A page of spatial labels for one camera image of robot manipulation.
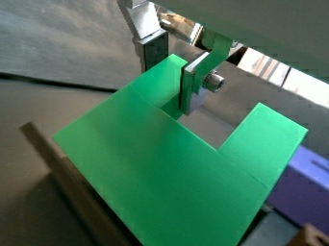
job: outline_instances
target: gray floor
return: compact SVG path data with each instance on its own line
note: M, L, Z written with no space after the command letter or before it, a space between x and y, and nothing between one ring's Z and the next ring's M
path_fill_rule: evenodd
M119 88L140 73L131 40L115 0L0 2L0 72Z
M298 228L275 212L270 212L253 230L242 246L283 246L297 233Z

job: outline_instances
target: green plastic panel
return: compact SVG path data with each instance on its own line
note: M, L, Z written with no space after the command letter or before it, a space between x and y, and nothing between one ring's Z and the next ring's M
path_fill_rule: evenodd
M233 246L306 130L258 105L217 150L162 110L183 64L171 56L53 139L144 245Z

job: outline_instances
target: concrete floor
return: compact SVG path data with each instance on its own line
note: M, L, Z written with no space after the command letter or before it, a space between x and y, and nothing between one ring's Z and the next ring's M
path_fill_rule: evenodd
M140 74L115 0L1 1L0 54L0 72L59 82L119 88Z

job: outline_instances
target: gray surface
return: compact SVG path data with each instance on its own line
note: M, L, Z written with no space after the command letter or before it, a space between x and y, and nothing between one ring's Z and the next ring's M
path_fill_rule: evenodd
M249 235L242 246L285 246L297 232L298 228L275 212L270 212Z
M0 72L122 87L140 64L116 1L1 1Z
M309 129L303 145L329 159L329 109L278 88L225 62L218 69L226 85L206 96L203 108L237 127L258 102Z

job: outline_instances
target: metal frame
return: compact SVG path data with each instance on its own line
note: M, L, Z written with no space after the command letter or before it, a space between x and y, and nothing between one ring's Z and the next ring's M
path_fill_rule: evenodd
M152 2L329 82L326 0Z

